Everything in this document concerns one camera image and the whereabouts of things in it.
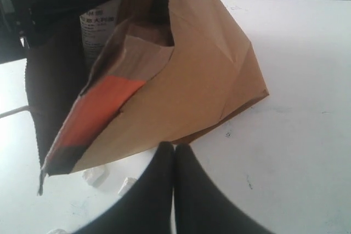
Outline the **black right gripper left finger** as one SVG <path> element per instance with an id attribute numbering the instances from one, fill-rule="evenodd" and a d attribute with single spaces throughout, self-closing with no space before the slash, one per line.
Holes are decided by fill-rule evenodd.
<path id="1" fill-rule="evenodd" d="M 173 163 L 174 146 L 161 142 L 133 186 L 76 233 L 171 233 Z"/>

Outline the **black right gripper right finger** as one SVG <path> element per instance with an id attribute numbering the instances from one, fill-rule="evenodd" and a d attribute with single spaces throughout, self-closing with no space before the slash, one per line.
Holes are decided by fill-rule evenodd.
<path id="1" fill-rule="evenodd" d="M 232 204 L 187 144 L 175 148 L 174 206 L 177 233 L 271 233 Z"/>

